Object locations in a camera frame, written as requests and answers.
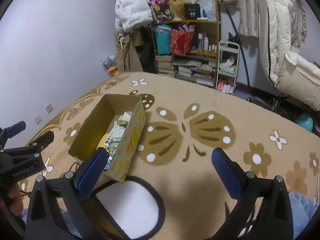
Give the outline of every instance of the electrical outlet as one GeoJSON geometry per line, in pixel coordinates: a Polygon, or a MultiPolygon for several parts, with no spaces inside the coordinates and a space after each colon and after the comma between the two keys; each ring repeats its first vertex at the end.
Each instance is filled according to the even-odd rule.
{"type": "Polygon", "coordinates": [[[37,116],[35,116],[34,119],[35,119],[35,121],[36,121],[36,124],[39,124],[39,123],[42,121],[42,119],[41,119],[41,117],[39,116],[39,114],[38,114],[37,116]]]}
{"type": "Polygon", "coordinates": [[[45,109],[47,110],[48,114],[52,112],[53,106],[51,104],[48,104],[45,109]]]}

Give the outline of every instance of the stack of books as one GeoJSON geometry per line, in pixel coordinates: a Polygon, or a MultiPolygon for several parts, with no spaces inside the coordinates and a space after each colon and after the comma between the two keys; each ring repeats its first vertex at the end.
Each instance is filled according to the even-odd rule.
{"type": "Polygon", "coordinates": [[[174,74],[172,68],[172,61],[174,60],[174,55],[157,55],[157,68],[160,75],[170,76],[174,74]]]}
{"type": "Polygon", "coordinates": [[[191,59],[177,59],[172,62],[178,70],[175,78],[213,87],[214,67],[191,59]]]}

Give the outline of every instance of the beige carpet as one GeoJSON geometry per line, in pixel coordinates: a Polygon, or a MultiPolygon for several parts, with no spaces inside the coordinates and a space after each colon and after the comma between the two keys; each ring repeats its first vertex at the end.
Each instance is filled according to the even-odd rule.
{"type": "MultiPolygon", "coordinates": [[[[147,123],[124,184],[100,177],[85,206],[113,239],[210,238],[231,200],[211,164],[221,147],[244,171],[284,177],[288,191],[318,202],[320,140],[281,116],[198,84],[149,73],[125,73],[93,89],[35,135],[52,130],[43,151],[47,179],[74,171],[68,155],[77,131],[105,93],[142,96],[147,123]]],[[[34,175],[20,182],[31,191],[34,175]]]]}

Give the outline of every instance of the book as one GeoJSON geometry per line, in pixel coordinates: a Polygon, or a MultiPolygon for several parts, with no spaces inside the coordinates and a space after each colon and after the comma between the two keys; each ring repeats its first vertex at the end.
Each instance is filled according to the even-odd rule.
{"type": "Polygon", "coordinates": [[[172,61],[174,59],[174,55],[156,55],[157,61],[172,61]]]}
{"type": "Polygon", "coordinates": [[[188,78],[192,77],[192,73],[187,73],[187,72],[184,72],[184,71],[181,71],[181,70],[178,71],[178,74],[181,75],[181,76],[184,76],[184,77],[188,77],[188,78]]]}
{"type": "Polygon", "coordinates": [[[167,61],[157,62],[157,66],[158,66],[158,69],[159,68],[172,69],[171,63],[167,61]]]}
{"type": "Polygon", "coordinates": [[[159,69],[158,69],[158,72],[159,72],[159,73],[166,73],[166,74],[170,74],[170,75],[173,75],[173,74],[174,74],[173,69],[163,69],[163,68],[159,68],[159,69]]]}
{"type": "Polygon", "coordinates": [[[179,71],[192,74],[192,69],[188,67],[179,66],[179,71]]]}
{"type": "Polygon", "coordinates": [[[176,74],[176,75],[175,75],[175,78],[196,83],[196,79],[184,77],[184,76],[181,76],[181,75],[179,75],[179,74],[176,74]]]}
{"type": "Polygon", "coordinates": [[[202,64],[200,67],[196,67],[195,71],[202,74],[212,74],[214,72],[214,67],[209,66],[208,64],[202,64]]]}
{"type": "Polygon", "coordinates": [[[171,74],[167,74],[167,73],[161,73],[161,72],[159,72],[158,74],[159,74],[159,75],[162,75],[162,76],[166,76],[166,77],[172,77],[171,74]]]}
{"type": "Polygon", "coordinates": [[[189,58],[178,58],[172,61],[173,66],[200,67],[201,64],[201,61],[196,61],[189,58]]]}
{"type": "Polygon", "coordinates": [[[214,82],[210,80],[196,79],[197,84],[205,85],[208,87],[213,87],[214,82]]]}
{"type": "Polygon", "coordinates": [[[193,77],[195,77],[195,78],[202,78],[202,79],[211,79],[211,75],[209,75],[209,74],[197,73],[197,72],[195,72],[195,73],[193,74],[193,77]]]}

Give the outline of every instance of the metal screw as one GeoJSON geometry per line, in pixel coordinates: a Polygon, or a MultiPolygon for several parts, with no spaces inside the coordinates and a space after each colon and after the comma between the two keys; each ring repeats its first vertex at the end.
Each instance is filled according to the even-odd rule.
{"type": "Polygon", "coordinates": [[[247,175],[247,177],[250,178],[250,179],[253,179],[254,176],[255,176],[254,173],[251,172],[251,171],[248,171],[248,172],[246,173],[246,175],[247,175]]]}
{"type": "Polygon", "coordinates": [[[283,178],[280,175],[278,175],[278,176],[276,176],[276,180],[279,181],[279,182],[282,182],[283,178]]]}
{"type": "Polygon", "coordinates": [[[69,171],[69,172],[67,172],[64,176],[65,176],[67,179],[70,179],[70,178],[72,178],[72,176],[73,176],[73,172],[72,172],[72,171],[69,171]]]}
{"type": "Polygon", "coordinates": [[[36,181],[38,181],[38,182],[40,182],[40,181],[42,181],[43,180],[43,176],[42,175],[40,175],[40,176],[38,176],[37,178],[36,178],[36,181]]]}

